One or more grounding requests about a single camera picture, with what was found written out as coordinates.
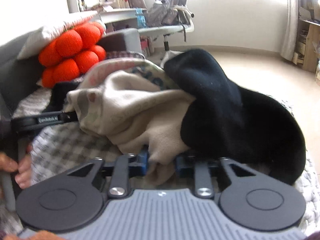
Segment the tile floor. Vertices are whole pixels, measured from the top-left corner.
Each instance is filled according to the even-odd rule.
[[[287,100],[304,133],[320,180],[320,86],[315,74],[279,57],[212,52],[227,76],[239,85]],[[151,58],[156,64],[157,56]]]

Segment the silver screw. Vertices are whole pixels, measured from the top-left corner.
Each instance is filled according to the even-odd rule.
[[[122,196],[125,193],[125,190],[121,187],[113,187],[109,190],[109,193],[113,196]]]
[[[201,197],[208,197],[212,194],[212,190],[207,187],[201,187],[198,189],[197,193]]]
[[[158,193],[158,195],[159,195],[160,197],[164,197],[165,195],[167,195],[167,193],[165,193],[164,191],[161,191],[161,192]]]

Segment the beige cloth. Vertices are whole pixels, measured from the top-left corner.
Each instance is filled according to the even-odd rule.
[[[172,160],[188,149],[180,128],[193,100],[183,90],[161,91],[138,74],[124,71],[110,74],[96,88],[68,93],[83,131],[107,136],[124,154],[137,154],[149,145],[147,179],[156,185],[172,176]]]

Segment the label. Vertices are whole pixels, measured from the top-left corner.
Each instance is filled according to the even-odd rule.
[[[38,123],[47,123],[47,122],[55,122],[55,121],[59,121],[57,115],[38,118]]]

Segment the gray and white checkered blanket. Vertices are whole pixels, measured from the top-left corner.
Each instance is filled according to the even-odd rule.
[[[48,104],[51,90],[40,88],[20,102],[14,117],[28,116],[40,113]],[[292,113],[292,108],[286,101],[278,100]],[[80,130],[78,123],[67,123],[47,127],[33,140],[31,152],[33,164],[32,183],[37,183],[94,157],[113,161],[121,153],[105,137],[94,137]],[[303,194],[307,202],[307,209],[301,221],[301,231],[310,235],[320,230],[320,186],[311,161],[306,152],[307,162],[301,177],[295,187]],[[133,188],[154,188],[143,179],[133,179]],[[158,188],[184,188],[192,185],[189,180],[172,178]],[[0,229],[15,233],[21,230],[21,224],[15,213],[0,205]]]

